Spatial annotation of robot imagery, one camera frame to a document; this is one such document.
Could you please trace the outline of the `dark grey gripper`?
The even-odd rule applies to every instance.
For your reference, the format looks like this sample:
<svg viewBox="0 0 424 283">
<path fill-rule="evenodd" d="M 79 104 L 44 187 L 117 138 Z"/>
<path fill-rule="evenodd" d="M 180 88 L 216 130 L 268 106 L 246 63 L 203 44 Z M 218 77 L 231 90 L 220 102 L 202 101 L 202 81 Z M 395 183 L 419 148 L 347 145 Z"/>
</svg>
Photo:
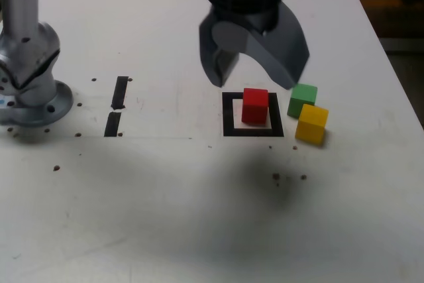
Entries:
<svg viewBox="0 0 424 283">
<path fill-rule="evenodd" d="M 282 1 L 255 13 L 237 13 L 212 3 L 199 26 L 201 64 L 209 81 L 223 87 L 240 54 L 256 60 L 284 89 L 297 85 L 309 59 L 302 27 Z"/>
</svg>

